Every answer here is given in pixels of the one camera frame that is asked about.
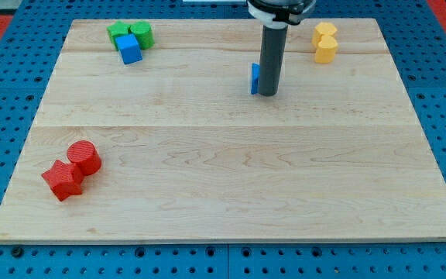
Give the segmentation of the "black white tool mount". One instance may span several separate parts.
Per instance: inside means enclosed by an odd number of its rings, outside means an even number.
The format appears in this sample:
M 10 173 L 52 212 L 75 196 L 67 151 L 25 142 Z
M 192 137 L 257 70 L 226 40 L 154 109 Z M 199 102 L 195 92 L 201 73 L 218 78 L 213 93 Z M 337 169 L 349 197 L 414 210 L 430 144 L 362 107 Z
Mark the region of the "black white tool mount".
M 309 17 L 316 0 L 248 0 L 249 14 L 270 29 L 299 25 Z

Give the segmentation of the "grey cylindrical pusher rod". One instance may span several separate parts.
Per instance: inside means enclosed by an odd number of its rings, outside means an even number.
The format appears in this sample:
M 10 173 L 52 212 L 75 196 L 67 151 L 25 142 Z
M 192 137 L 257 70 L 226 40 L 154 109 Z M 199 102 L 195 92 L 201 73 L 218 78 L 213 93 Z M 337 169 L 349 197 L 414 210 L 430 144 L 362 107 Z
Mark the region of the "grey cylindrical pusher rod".
M 258 93 L 262 96 L 274 96 L 278 92 L 287 30 L 287 27 L 262 28 L 258 81 Z

